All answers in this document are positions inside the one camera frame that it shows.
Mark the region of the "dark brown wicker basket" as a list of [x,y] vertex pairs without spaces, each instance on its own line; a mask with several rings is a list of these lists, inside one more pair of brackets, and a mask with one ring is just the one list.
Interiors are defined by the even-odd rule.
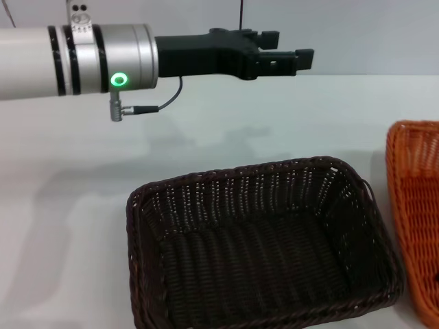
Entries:
[[337,158],[151,182],[126,217],[136,329],[303,329],[404,292],[370,185]]

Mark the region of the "orange wicker basket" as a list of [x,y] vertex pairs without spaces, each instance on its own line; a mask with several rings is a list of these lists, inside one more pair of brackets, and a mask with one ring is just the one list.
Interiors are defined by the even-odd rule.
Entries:
[[385,150],[394,227],[412,302],[439,329],[439,121],[397,121]]

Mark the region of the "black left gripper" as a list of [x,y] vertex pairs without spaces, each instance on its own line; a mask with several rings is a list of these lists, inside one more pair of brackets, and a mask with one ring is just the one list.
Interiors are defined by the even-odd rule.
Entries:
[[278,48],[280,32],[264,31],[259,35],[245,29],[229,31],[211,29],[207,34],[157,36],[158,75],[183,77],[194,75],[231,75],[241,80],[259,76],[295,76],[311,69],[314,50],[261,52]]

